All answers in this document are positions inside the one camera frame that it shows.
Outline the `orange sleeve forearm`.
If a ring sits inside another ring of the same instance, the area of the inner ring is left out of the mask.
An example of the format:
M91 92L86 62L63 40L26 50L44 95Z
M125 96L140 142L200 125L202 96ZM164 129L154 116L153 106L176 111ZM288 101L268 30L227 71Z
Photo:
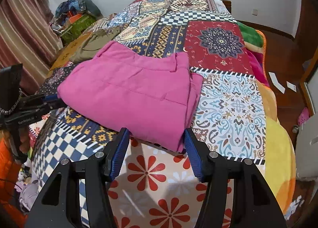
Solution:
M11 150L1 138L1 227L24 227L26 216L9 202L14 193L21 164L17 164Z

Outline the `left hand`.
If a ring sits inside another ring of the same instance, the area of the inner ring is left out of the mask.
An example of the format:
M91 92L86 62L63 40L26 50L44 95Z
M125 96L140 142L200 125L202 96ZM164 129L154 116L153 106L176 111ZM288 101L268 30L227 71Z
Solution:
M20 146L19 149L22 153L27 154L30 150L30 137L28 126L19 129Z

